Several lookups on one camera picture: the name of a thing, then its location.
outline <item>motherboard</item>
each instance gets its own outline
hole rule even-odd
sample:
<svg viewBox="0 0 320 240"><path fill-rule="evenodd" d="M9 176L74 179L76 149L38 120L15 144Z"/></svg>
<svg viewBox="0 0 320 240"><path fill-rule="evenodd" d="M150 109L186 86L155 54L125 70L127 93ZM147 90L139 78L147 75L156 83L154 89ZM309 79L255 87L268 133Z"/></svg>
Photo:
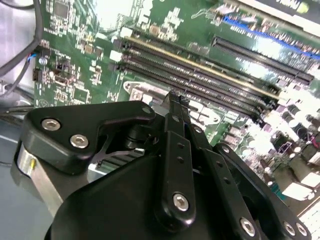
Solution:
<svg viewBox="0 0 320 240"><path fill-rule="evenodd" d="M281 0L269 11L245 2L42 0L36 107L140 100L156 110L175 91L212 145L228 144L280 198L312 198L320 38L307 26L318 3ZM282 17L290 14L301 21ZM113 161L91 168L126 162Z"/></svg>

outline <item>black plastic bracket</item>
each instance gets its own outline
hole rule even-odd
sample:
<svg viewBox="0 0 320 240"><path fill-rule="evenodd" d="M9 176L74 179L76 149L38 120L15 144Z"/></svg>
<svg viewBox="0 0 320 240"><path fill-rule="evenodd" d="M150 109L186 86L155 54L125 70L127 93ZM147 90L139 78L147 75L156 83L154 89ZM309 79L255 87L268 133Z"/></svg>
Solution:
<svg viewBox="0 0 320 240"><path fill-rule="evenodd" d="M170 112L164 120L160 189L155 200L155 215L167 230L179 232L196 218L193 166L180 100L171 93L166 99Z"/></svg>
<svg viewBox="0 0 320 240"><path fill-rule="evenodd" d="M207 174L212 177L212 184L216 185L230 224L232 239L261 239L258 227L255 225L224 158L212 151L205 133L198 126L191 124L188 129L191 145L194 147L192 155L202 158L204 166L207 168ZM245 232L241 226L244 221L251 223L248 226L250 233Z"/></svg>
<svg viewBox="0 0 320 240"><path fill-rule="evenodd" d="M148 125L155 117L141 101L38 108L25 116L21 141L28 152L59 171L79 174L96 154L99 136L106 129L117 132L127 126ZM42 126L45 119L58 121L60 128L46 130ZM71 145L71 137L79 134L87 138L87 147Z"/></svg>
<svg viewBox="0 0 320 240"><path fill-rule="evenodd" d="M227 162L227 166L232 170L233 177L237 179L237 187L243 198L246 199L247 206L251 207L254 220L259 223L263 233L269 239L311 239L310 234L304 236L298 229L299 225L305 230L307 227L228 145L218 143L212 149Z"/></svg>

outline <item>ram slot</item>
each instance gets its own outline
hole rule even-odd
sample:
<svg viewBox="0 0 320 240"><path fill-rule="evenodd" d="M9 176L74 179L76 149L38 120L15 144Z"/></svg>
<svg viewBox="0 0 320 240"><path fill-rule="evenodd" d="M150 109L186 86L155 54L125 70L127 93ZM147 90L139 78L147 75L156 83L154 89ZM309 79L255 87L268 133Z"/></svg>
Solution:
<svg viewBox="0 0 320 240"><path fill-rule="evenodd" d="M196 62L202 64L202 65L210 65L214 66L216 70L220 70L221 72L224 72L230 76L234 76L235 78L242 79L248 83L252 83L254 85L257 85L259 88L264 89L266 91L269 91L273 94L279 94L281 89L277 87L276 85L269 83L267 81L261 80L259 78L253 77L249 74L246 74L245 72L238 71L234 68L231 68L227 65L224 65L218 61L215 61L207 56L200 55L194 51L191 51L183 46L180 46L176 43L162 40L156 36L148 35L146 32L132 28L133 34L138 37L144 37L148 43L151 43L159 48L164 49L170 49L172 53L178 52L178 54L185 53L190 57L191 59L194 59Z"/></svg>
<svg viewBox="0 0 320 240"><path fill-rule="evenodd" d="M161 63L161 62L157 62L154 59L151 58L147 58L145 56L142 55L131 55L130 59L140 63L140 64L144 64L144 65L150 65L154 68L157 68L161 71L164 72L168 72L170 73L172 76L178 77L178 78L183 78L188 80L189 82L193 82L199 86L202 86L204 88L210 89L210 90L214 90L220 94L223 94L225 96L228 96L232 99L234 99L234 101L240 101L244 104L247 105L251 105L255 108L258 109L266 109L266 104L257 98L246 98L241 94L237 94L234 91L232 92L230 88L223 88L224 86L219 84L218 81L214 81L213 79L208 79L207 81L203 81L200 80L200 76L199 74L193 74L193 71L189 71L187 69L184 69L182 67L177 67L174 64L172 64L171 62L167 62L167 64L165 63Z"/></svg>
<svg viewBox="0 0 320 240"><path fill-rule="evenodd" d="M284 75L305 85L309 85L314 79L314 77L308 73L283 64L258 52L237 45L221 37L214 37L212 46L232 56L239 57L252 63L257 63L279 75Z"/></svg>
<svg viewBox="0 0 320 240"><path fill-rule="evenodd" d="M164 83L174 90L181 92L184 95L192 95L195 98L205 100L204 102L211 103L217 107L223 107L227 110L232 110L242 115L243 117L252 118L254 121L260 119L260 113L252 106L243 104L234 99L220 94L214 90L203 87L199 84L189 82L183 78L175 77L165 72L154 70L151 66L142 65L132 60L127 60L121 69L130 70L136 74L154 79Z"/></svg>
<svg viewBox="0 0 320 240"><path fill-rule="evenodd" d="M150 54L150 55L154 55L154 56L163 58L163 59L165 59L167 61L175 63L178 66L181 66L183 68L192 70L195 73L200 73L200 74L205 75L205 76L207 76L209 78L216 79L216 80L218 80L220 82L223 82L223 83L225 83L227 85L231 85L231 86L233 86L235 88L239 88L240 90L246 91L248 93L254 94L254 95L259 96L259 97L268 96L268 97L272 97L273 99L279 99L274 94L271 94L271 93L265 92L263 90L260 90L260 89L258 89L257 87L255 87L255 86L253 86L251 84L244 83L244 82L242 82L242 81L240 81L238 79L233 79L232 77L225 76L224 74L215 74L215 71L212 71L212 72L214 72L214 73L212 73L210 70L209 71L204 70L204 69L209 69L209 68L205 67L205 66L202 66L202 65L199 65L198 63L195 63L195 62L192 63L187 59L185 61L181 61L179 59L181 57L179 57L179 56L176 56L176 58L175 57L171 57L170 55L168 55L168 54L171 54L171 53L167 53L165 50L161 50L161 49L159 49L157 47L154 47L154 46L149 45L147 43L141 42L139 39L125 38L125 40L129 42L129 45L126 46L127 50L131 49L131 50L136 50L138 52L141 51L141 52L144 52L144 53L147 53L147 54Z"/></svg>

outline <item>black cable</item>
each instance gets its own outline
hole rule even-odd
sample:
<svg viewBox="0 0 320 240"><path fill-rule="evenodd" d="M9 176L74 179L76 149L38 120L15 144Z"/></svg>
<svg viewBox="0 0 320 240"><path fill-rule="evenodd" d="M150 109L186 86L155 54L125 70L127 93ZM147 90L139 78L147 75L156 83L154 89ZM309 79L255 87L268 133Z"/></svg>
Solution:
<svg viewBox="0 0 320 240"><path fill-rule="evenodd" d="M8 84L4 87L4 89L8 90L8 89L12 88L12 86L13 86L12 84ZM34 97L31 95L31 93L21 89L18 86L13 90L13 92L19 94L21 97L23 97L25 100L27 100L31 104L35 101Z"/></svg>
<svg viewBox="0 0 320 240"><path fill-rule="evenodd" d="M26 115L33 110L33 105L13 106L13 107L0 107L0 116L16 116Z"/></svg>
<svg viewBox="0 0 320 240"><path fill-rule="evenodd" d="M9 168L9 167L12 166L12 163L0 161L0 166L1 166L1 167L8 167L8 168Z"/></svg>
<svg viewBox="0 0 320 240"><path fill-rule="evenodd" d="M0 0L0 4L6 5L9 8L17 9L17 10L31 10L35 8L34 4L28 5L28 6L19 6L19 5L11 5L10 3L7 3L4 0Z"/></svg>
<svg viewBox="0 0 320 240"><path fill-rule="evenodd" d="M21 82L22 78L26 74L26 71L28 70L29 65L30 65L30 62L28 60L26 60L19 76L16 78L16 80L14 81L14 83L12 84L12 86L10 88L7 91L5 91L3 94L0 95L0 98L7 97L10 93L12 93L15 90L15 88L18 86L18 84Z"/></svg>
<svg viewBox="0 0 320 240"><path fill-rule="evenodd" d="M35 15L34 37L31 43L26 46L20 53L0 67L0 77L6 75L11 69L18 65L26 56L40 44L44 32L44 23L39 0L33 0Z"/></svg>

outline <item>gray surface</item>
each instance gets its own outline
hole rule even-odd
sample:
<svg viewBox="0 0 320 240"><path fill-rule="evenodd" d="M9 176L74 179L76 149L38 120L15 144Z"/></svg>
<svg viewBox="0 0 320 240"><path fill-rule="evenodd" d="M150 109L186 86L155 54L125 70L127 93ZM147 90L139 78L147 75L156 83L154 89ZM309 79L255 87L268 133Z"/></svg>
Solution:
<svg viewBox="0 0 320 240"><path fill-rule="evenodd" d="M21 5L33 3L32 0L7 0L7 2L20 3ZM32 41L35 32L35 14L33 10L15 10L6 7L3 4L0 4L0 13L0 66L2 66ZM19 75L23 65L24 61L20 62L18 66L0 79L0 93L3 92L4 86L1 82L13 83ZM34 68L34 65L34 60L32 60L28 71L19 85L21 88L30 92L34 89L34 83L32 81L32 69ZM10 105L13 105L13 103L17 101L17 96L13 93L8 97L9 99L6 101L10 100Z"/></svg>
<svg viewBox="0 0 320 240"><path fill-rule="evenodd" d="M0 121L0 161L11 162L19 129ZM17 187L9 167L0 167L0 240L43 240L52 217L43 202Z"/></svg>

